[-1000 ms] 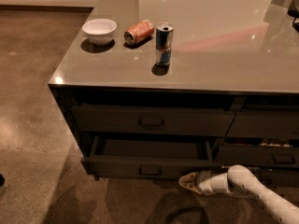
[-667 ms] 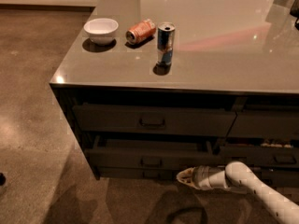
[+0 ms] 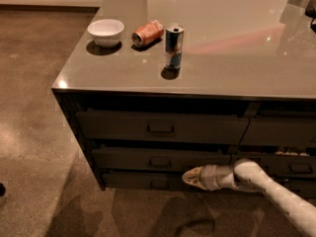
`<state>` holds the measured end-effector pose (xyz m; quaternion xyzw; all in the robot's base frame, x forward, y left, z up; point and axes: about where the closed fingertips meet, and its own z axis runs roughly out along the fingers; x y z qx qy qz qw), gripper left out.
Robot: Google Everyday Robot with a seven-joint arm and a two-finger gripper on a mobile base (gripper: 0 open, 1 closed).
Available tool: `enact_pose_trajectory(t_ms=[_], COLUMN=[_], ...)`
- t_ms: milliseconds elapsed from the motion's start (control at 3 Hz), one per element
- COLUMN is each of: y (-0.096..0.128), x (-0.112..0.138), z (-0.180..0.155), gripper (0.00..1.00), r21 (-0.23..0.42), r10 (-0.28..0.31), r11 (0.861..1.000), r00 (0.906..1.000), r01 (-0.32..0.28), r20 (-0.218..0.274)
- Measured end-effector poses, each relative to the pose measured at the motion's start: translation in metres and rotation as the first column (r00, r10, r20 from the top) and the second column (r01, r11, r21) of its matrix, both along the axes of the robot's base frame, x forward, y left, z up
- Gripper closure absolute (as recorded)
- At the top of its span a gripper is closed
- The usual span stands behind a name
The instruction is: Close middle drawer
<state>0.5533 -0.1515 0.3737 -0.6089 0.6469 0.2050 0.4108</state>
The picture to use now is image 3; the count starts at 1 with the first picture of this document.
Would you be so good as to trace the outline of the white cream gripper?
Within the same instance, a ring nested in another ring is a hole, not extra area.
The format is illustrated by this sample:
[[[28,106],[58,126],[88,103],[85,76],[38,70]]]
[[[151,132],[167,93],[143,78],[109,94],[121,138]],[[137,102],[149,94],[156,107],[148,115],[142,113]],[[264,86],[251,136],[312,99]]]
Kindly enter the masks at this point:
[[[203,186],[205,190],[237,188],[231,166],[206,165],[195,167],[182,176],[182,181],[190,186]]]

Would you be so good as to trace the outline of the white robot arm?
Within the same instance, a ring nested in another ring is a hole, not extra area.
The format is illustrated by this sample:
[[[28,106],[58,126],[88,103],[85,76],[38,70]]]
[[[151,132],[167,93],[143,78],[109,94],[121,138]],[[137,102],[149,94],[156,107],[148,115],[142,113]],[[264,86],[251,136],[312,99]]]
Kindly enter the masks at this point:
[[[316,207],[274,181],[254,161],[195,167],[182,176],[185,184],[204,191],[231,189],[261,193],[306,237],[316,237]]]

